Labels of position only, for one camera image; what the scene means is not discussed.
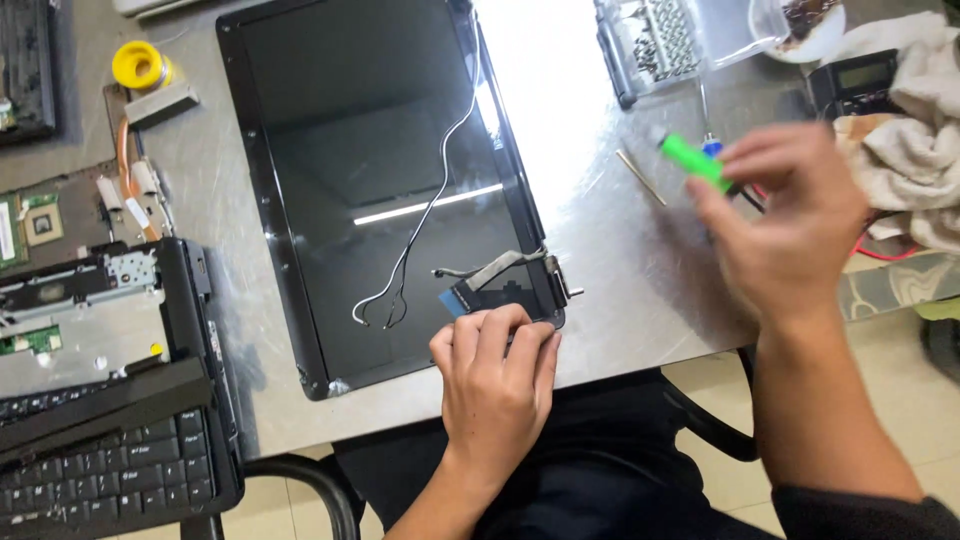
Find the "person's left hand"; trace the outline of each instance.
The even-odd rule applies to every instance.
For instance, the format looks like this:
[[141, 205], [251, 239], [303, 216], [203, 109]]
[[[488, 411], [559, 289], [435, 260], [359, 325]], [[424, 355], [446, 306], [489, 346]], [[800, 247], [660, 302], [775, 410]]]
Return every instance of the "person's left hand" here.
[[[507, 338], [514, 342], [507, 353]], [[430, 341], [444, 376], [441, 467], [492, 500], [530, 452], [553, 404], [560, 335], [516, 304], [465, 315]]]

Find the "hand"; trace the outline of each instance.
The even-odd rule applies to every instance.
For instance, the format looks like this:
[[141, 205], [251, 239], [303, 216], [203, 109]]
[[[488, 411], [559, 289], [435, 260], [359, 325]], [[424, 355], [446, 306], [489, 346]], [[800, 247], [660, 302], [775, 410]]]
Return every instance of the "hand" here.
[[[507, 338], [514, 342], [507, 353]], [[553, 404], [560, 335], [516, 304], [457, 319], [430, 341], [444, 376], [441, 467], [490, 501], [530, 452]]]
[[729, 278], [756, 306], [761, 326], [836, 310], [837, 283], [868, 208], [828, 127], [756, 130], [718, 158], [726, 178], [759, 184], [769, 195], [767, 213], [748, 223], [716, 189], [687, 182]]

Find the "laptop keyboard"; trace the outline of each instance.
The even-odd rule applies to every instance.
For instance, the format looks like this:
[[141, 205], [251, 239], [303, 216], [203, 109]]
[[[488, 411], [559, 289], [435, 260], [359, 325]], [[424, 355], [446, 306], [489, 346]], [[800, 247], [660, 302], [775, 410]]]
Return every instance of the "laptop keyboard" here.
[[[0, 400], [0, 426], [106, 388]], [[0, 476], [0, 534], [18, 526], [136, 519], [209, 503], [215, 486], [200, 410], [84, 443]]]

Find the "green plastic tool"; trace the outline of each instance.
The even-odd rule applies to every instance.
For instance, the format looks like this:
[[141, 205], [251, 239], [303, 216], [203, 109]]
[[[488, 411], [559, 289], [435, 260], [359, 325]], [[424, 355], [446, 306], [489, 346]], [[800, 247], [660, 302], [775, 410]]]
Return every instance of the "green plastic tool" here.
[[646, 137], [687, 174], [703, 178], [721, 193], [726, 193], [733, 186], [733, 182], [723, 177], [722, 162], [686, 142], [682, 136], [671, 134], [660, 126], [650, 126], [647, 128]]

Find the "black sleeve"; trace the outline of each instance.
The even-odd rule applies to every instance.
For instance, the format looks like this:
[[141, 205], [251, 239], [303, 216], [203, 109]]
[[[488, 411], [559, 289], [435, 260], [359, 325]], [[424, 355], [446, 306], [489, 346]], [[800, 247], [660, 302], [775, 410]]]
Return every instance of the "black sleeve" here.
[[960, 521], [939, 501], [919, 504], [799, 487], [774, 491], [774, 508], [790, 540], [923, 538], [960, 540]]

